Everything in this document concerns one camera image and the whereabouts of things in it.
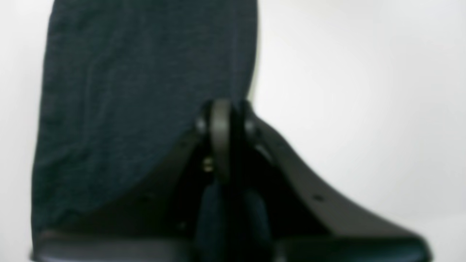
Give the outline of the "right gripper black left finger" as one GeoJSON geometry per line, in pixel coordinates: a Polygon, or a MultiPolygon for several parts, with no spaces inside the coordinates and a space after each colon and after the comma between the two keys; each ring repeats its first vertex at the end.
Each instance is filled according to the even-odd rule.
{"type": "Polygon", "coordinates": [[[213,182],[210,127],[214,102],[161,163],[127,192],[74,222],[45,230],[35,262],[199,262],[202,196],[213,182]]]}

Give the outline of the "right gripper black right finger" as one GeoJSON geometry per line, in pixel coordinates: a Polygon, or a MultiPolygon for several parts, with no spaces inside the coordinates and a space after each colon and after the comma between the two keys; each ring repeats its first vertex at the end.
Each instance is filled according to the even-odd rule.
{"type": "Polygon", "coordinates": [[[325,182],[275,129],[240,105],[245,184],[263,204],[268,262],[430,262],[418,234],[325,182]]]}

